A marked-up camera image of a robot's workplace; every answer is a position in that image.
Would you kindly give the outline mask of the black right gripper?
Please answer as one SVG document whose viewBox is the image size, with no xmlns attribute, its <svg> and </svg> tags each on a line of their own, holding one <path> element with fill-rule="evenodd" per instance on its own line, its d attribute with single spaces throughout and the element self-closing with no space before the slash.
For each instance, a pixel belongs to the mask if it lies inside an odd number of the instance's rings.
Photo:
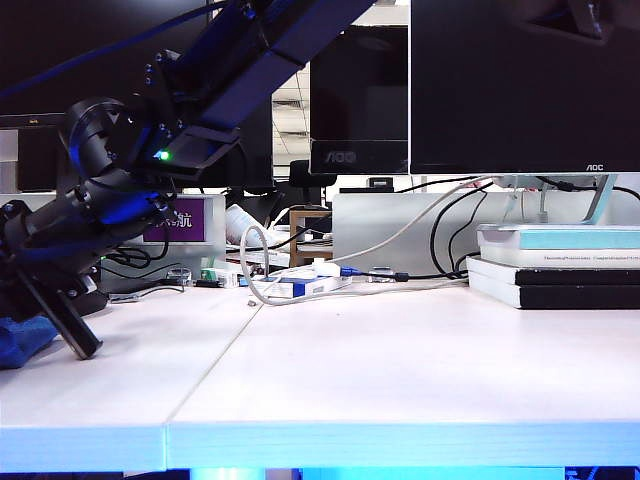
<svg viewBox="0 0 640 480">
<path fill-rule="evenodd" d="M 1 299 L 31 295 L 81 360 L 103 342 L 71 299 L 92 291 L 99 258 L 173 215 L 174 181 L 111 172 L 88 178 L 32 210 L 21 200 L 1 207 Z"/>
</svg>

